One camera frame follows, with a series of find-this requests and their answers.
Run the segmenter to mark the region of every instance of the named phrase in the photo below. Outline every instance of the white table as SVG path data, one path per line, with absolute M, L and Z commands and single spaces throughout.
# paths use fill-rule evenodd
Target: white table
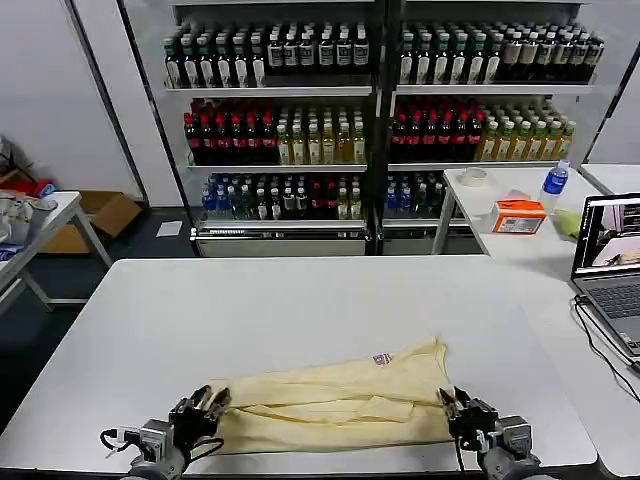
M 568 279 L 573 265 L 575 240 L 561 235 L 550 218 L 545 219 L 535 235 L 499 234 L 491 231 L 487 216 L 496 200 L 503 200 L 511 190 L 537 200 L 549 168 L 486 169 L 488 179 L 479 187 L 467 187 L 458 181 L 463 169 L 444 171 L 448 184 L 432 254 L 442 253 L 455 204 L 466 217 L 482 250 L 495 259 L 527 269 Z M 584 200 L 599 192 L 577 171 L 571 169 L 569 181 L 556 208 L 581 213 Z
M 29 232 L 30 241 L 22 252 L 7 261 L 0 262 L 0 291 L 4 290 L 0 296 L 0 313 L 25 287 L 28 287 L 49 311 L 56 305 L 76 305 L 87 302 L 87 299 L 49 298 L 27 269 L 31 259 L 69 221 L 74 223 L 89 249 L 104 263 L 105 267 L 107 269 L 111 267 L 111 258 L 102 246 L 86 214 L 80 208 L 80 193 L 55 192 L 47 198 L 55 200 L 58 206 L 47 215 L 37 232 Z
M 520 275 L 483 255 L 121 260 L 0 437 L 0 467 L 124 473 L 134 452 L 105 459 L 98 434 L 165 418 L 209 378 L 368 357 L 433 335 L 448 345 L 452 382 L 531 422 L 544 465 L 592 464 L 595 449 L 554 366 L 525 313 L 496 288 Z M 465 460 L 475 465 L 474 455 Z M 219 456 L 189 471 L 456 469 L 444 443 Z
M 580 171 L 606 195 L 640 192 L 640 165 L 588 163 Z

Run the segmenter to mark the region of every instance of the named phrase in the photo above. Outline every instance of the black cable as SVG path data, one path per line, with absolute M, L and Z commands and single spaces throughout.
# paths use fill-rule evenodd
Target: black cable
M 627 393 L 630 394 L 634 398 L 634 400 L 636 402 L 640 403 L 640 396 L 638 396 L 638 393 L 633 388 L 633 385 L 631 385 L 629 380 L 627 380 L 626 377 L 624 375 L 622 375 L 616 369 L 616 367 L 613 365 L 613 363 L 611 363 L 611 360 L 609 360 L 607 358 L 607 356 L 604 353 L 602 353 L 602 351 L 600 349 L 598 349 L 598 347 L 596 347 L 595 344 L 593 343 L 593 338 L 591 337 L 591 332 L 589 332 L 589 327 L 587 326 L 586 322 L 582 318 L 582 315 L 580 315 L 580 311 L 578 310 L 578 304 L 581 301 L 580 297 L 578 297 L 576 295 L 573 300 L 574 300 L 573 308 L 574 308 L 574 310 L 576 312 L 576 315 L 580 319 L 580 323 L 582 323 L 582 327 L 584 328 L 584 332 L 587 334 L 587 340 L 589 341 L 589 347 L 591 348 L 591 350 L 593 350 L 594 353 L 596 353 L 600 358 L 602 358 L 602 360 L 604 360 L 604 362 L 607 364 L 607 366 L 611 370 L 611 373 L 613 373 L 614 376 L 620 378 L 625 383 L 625 385 L 629 388 L 629 391 L 627 391 Z

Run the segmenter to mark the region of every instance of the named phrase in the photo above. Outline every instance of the beverage bottle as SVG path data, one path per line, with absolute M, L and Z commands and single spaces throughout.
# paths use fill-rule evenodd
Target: beverage bottle
M 320 165 L 322 163 L 322 153 L 320 148 L 320 132 L 318 124 L 309 124 L 309 163 L 311 165 Z
M 309 209 L 309 198 L 307 197 L 304 187 L 298 187 L 296 208 L 298 209 L 298 218 L 306 218 L 307 210 Z
M 282 218 L 282 207 L 280 206 L 280 192 L 278 187 L 271 189 L 271 218 L 280 220 Z
M 167 69 L 164 86 L 166 88 L 181 88 L 182 77 L 180 75 L 180 59 L 176 55 L 175 40 L 173 37 L 166 37 L 162 40 L 164 47 L 164 65 Z
M 507 160 L 519 162 L 524 160 L 524 149 L 527 146 L 531 129 L 531 122 L 524 120 L 518 127 L 518 132 L 514 135 L 509 150 L 507 151 Z
M 298 52 L 300 55 L 300 66 L 303 74 L 312 73 L 313 68 L 315 67 L 315 48 L 311 43 L 311 36 L 309 33 L 302 34 L 302 42 L 300 42 L 300 47 L 298 47 Z
M 400 85 L 411 83 L 411 69 L 413 66 L 413 33 L 402 35 L 402 53 L 400 54 Z
M 369 71 L 369 41 L 367 40 L 367 32 L 363 28 L 358 28 L 356 41 L 353 45 L 353 64 L 355 70 L 360 74 L 366 74 Z
M 287 33 L 287 42 L 284 44 L 284 66 L 289 73 L 295 73 L 300 65 L 298 59 L 298 44 L 293 32 Z
M 231 67 L 229 65 L 229 55 L 227 53 L 226 35 L 218 35 L 216 38 L 216 49 L 218 53 L 218 72 L 220 74 L 220 83 L 224 88 L 231 88 Z
M 551 154 L 552 160 L 566 160 L 569 155 L 569 147 L 573 140 L 573 134 L 576 130 L 576 122 L 569 121 L 564 129 L 564 132 L 560 136 L 560 139 L 556 142 L 556 148 Z
M 442 85 L 444 83 L 445 74 L 447 73 L 449 64 L 449 54 L 447 53 L 447 47 L 449 46 L 449 34 L 441 32 L 439 40 L 440 44 L 435 56 L 435 66 L 433 67 L 434 85 Z
M 320 69 L 328 73 L 333 70 L 335 63 L 335 44 L 331 40 L 331 32 L 322 32 L 322 42 L 318 45 L 318 63 Z
M 340 124 L 340 135 L 338 137 L 338 162 L 353 163 L 353 142 L 349 135 L 349 124 L 342 122 Z
M 420 52 L 418 53 L 418 67 L 416 68 L 416 85 L 425 85 L 431 80 L 429 74 L 429 63 L 431 60 L 431 34 L 422 32 L 420 34 Z
M 299 123 L 293 124 L 293 163 L 295 165 L 303 165 L 308 163 L 304 152 L 304 134 L 302 126 Z
M 353 163 L 366 164 L 367 152 L 364 140 L 364 123 L 361 121 L 355 122 L 355 130 L 353 135 Z
M 286 125 L 278 125 L 278 152 L 281 165 L 293 165 L 293 147 Z
M 360 199 L 360 188 L 354 187 L 351 190 L 351 220 L 360 220 L 362 214 L 362 200 Z
M 487 38 L 485 33 L 476 33 L 473 53 L 469 62 L 469 72 L 467 73 L 467 84 L 475 85 L 480 83 L 480 72 L 484 64 L 484 42 Z
M 513 136 L 513 127 L 514 123 L 511 120 L 507 120 L 502 126 L 502 132 L 496 138 L 496 143 L 491 152 L 491 157 L 496 162 L 504 162 L 507 160 L 507 152 L 511 146 L 511 137 Z
M 453 119 L 453 113 L 451 110 L 444 112 L 440 127 L 438 128 L 438 135 L 436 137 L 436 159 L 446 160 L 451 158 L 451 120 Z
M 466 54 L 464 52 L 467 45 L 468 35 L 464 32 L 460 32 L 457 35 L 456 50 L 451 58 L 451 72 L 449 75 L 449 83 L 451 85 L 457 85 L 462 83 L 462 72 L 465 70 L 465 64 L 467 62 Z
M 347 189 L 341 187 L 338 192 L 338 220 L 349 220 L 349 197 Z
M 262 53 L 262 36 L 260 34 L 251 36 L 251 66 L 253 67 L 253 78 L 256 82 L 256 87 L 264 87 L 265 68 L 264 55 Z
M 460 112 L 456 119 L 451 135 L 451 159 L 464 160 L 467 152 L 467 120 L 469 116 L 467 112 Z
M 560 122 L 554 120 L 551 122 L 551 127 L 549 127 L 549 133 L 542 140 L 542 145 L 540 146 L 540 153 L 538 155 L 538 160 L 551 160 L 551 156 L 553 151 L 556 148 L 556 143 L 560 137 Z
M 547 178 L 540 190 L 538 201 L 544 206 L 547 213 L 553 213 L 556 203 L 564 190 L 564 186 L 569 180 L 569 166 L 571 164 L 565 160 L 560 160 L 557 167 L 549 170 Z
M 349 32 L 342 30 L 340 32 L 340 40 L 336 45 L 336 64 L 340 73 L 347 73 L 350 68 L 353 57 L 353 44 L 349 40 Z

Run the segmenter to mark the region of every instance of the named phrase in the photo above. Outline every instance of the bottle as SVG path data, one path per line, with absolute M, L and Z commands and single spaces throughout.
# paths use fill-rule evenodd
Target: bottle
M 345 187 L 338 192 L 338 220 L 349 220 L 349 198 Z
M 293 148 L 291 145 L 291 138 L 287 132 L 286 125 L 278 125 L 278 152 L 280 153 L 281 165 L 292 165 L 293 160 Z
M 507 160 L 507 152 L 509 151 L 509 147 L 511 146 L 511 137 L 513 136 L 513 122 L 511 120 L 507 120 L 504 122 L 502 127 L 502 132 L 496 139 L 496 144 L 493 147 L 493 151 L 491 152 L 491 157 L 496 162 L 504 162 Z
M 402 35 L 402 53 L 400 54 L 400 85 L 411 83 L 411 68 L 413 66 L 413 33 Z
M 487 38 L 485 33 L 476 33 L 475 43 L 473 45 L 473 55 L 469 62 L 469 72 L 467 73 L 467 84 L 475 85 L 479 83 L 480 72 L 484 63 L 484 42 Z
M 433 84 L 442 85 L 445 80 L 445 74 L 447 73 L 449 54 L 447 53 L 447 47 L 449 45 L 449 34 L 446 32 L 440 33 L 440 45 L 438 52 L 436 53 L 436 63 L 433 68 Z
M 338 41 L 336 49 L 336 64 L 338 65 L 338 69 L 341 73 L 346 73 L 351 68 L 353 56 L 353 45 L 351 44 L 351 40 L 349 40 L 348 31 L 342 30 L 340 32 L 340 41 Z
M 451 74 L 449 76 L 450 85 L 457 85 L 458 83 L 461 83 L 462 72 L 465 70 L 465 64 L 467 62 L 464 49 L 467 45 L 468 35 L 461 32 L 458 33 L 457 37 L 456 50 L 451 59 Z
M 502 63 L 498 71 L 500 81 L 513 81 L 517 78 L 517 63 L 522 50 L 521 32 L 514 32 L 502 52 Z
M 224 88 L 231 88 L 231 68 L 229 66 L 229 55 L 227 54 L 227 39 L 224 35 L 218 35 L 216 38 L 216 49 L 218 51 L 220 82 Z
M 299 123 L 293 124 L 293 163 L 295 165 L 304 165 L 308 163 L 304 154 L 304 134 L 302 126 Z
M 198 69 L 196 68 L 196 57 L 193 54 L 191 37 L 186 35 L 180 40 L 182 53 L 184 53 L 184 70 L 187 73 L 188 85 L 183 88 L 198 88 Z
M 573 134 L 576 130 L 576 122 L 569 121 L 564 129 L 564 132 L 560 136 L 560 139 L 556 142 L 556 148 L 551 154 L 552 160 L 566 160 L 569 154 L 569 147 L 573 140 Z
M 300 55 L 300 66 L 303 74 L 309 74 L 315 66 L 315 48 L 311 43 L 311 36 L 309 33 L 302 34 L 302 42 L 298 47 L 298 53 Z
M 369 41 L 364 27 L 358 29 L 357 35 L 353 45 L 353 64 L 356 72 L 364 75 L 369 70 Z
M 531 130 L 531 122 L 524 120 L 518 126 L 518 132 L 514 135 L 509 151 L 507 152 L 507 160 L 511 162 L 519 162 L 524 160 L 524 149 L 527 146 L 529 140 L 529 131 Z
M 416 69 L 416 85 L 424 85 L 429 80 L 429 62 L 431 60 L 431 34 L 420 34 L 420 53 L 418 53 L 418 67 Z
M 178 67 L 180 60 L 176 57 L 176 48 L 173 37 L 166 37 L 162 40 L 164 47 L 164 65 L 167 75 L 164 80 L 165 88 L 181 88 L 182 78 Z
M 556 143 L 560 137 L 560 122 L 554 120 L 551 122 L 551 127 L 549 128 L 549 133 L 542 140 L 542 145 L 540 146 L 540 153 L 538 154 L 538 160 L 551 160 L 551 156 L 553 155 L 553 151 L 556 148 Z
M 367 163 L 367 149 L 364 140 L 364 123 L 356 122 L 353 134 L 353 163 L 364 165 Z
M 349 135 L 349 124 L 342 122 L 340 124 L 340 135 L 337 139 L 338 145 L 338 163 L 353 163 L 353 143 Z
M 547 178 L 540 190 L 538 201 L 544 206 L 547 213 L 553 213 L 556 203 L 564 190 L 564 186 L 569 180 L 569 166 L 571 164 L 565 160 L 560 160 L 557 167 L 549 170 Z

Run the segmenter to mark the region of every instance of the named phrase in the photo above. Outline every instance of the table leg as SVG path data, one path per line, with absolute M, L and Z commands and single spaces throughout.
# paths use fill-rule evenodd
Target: table leg
M 96 232 L 93 230 L 89 219 L 81 208 L 78 207 L 76 209 L 76 213 L 73 216 L 72 221 L 82 235 L 82 238 L 84 239 L 84 242 L 87 244 L 87 246 L 96 256 L 100 257 L 102 262 L 104 262 L 105 266 L 107 267 L 107 270 L 111 268 L 111 265 L 113 265 L 111 257 L 109 257 L 109 254 L 104 249 L 102 242 L 98 238 L 98 235 L 96 235 Z
M 447 239 L 447 233 L 449 232 L 449 223 L 453 216 L 453 208 L 456 206 L 455 198 L 451 193 L 451 188 L 447 188 L 447 193 L 444 196 L 442 202 L 442 211 L 440 213 L 440 221 L 438 222 L 438 229 L 436 230 L 436 236 L 433 239 L 433 246 L 431 247 L 431 255 L 440 255 L 444 247 L 444 242 Z

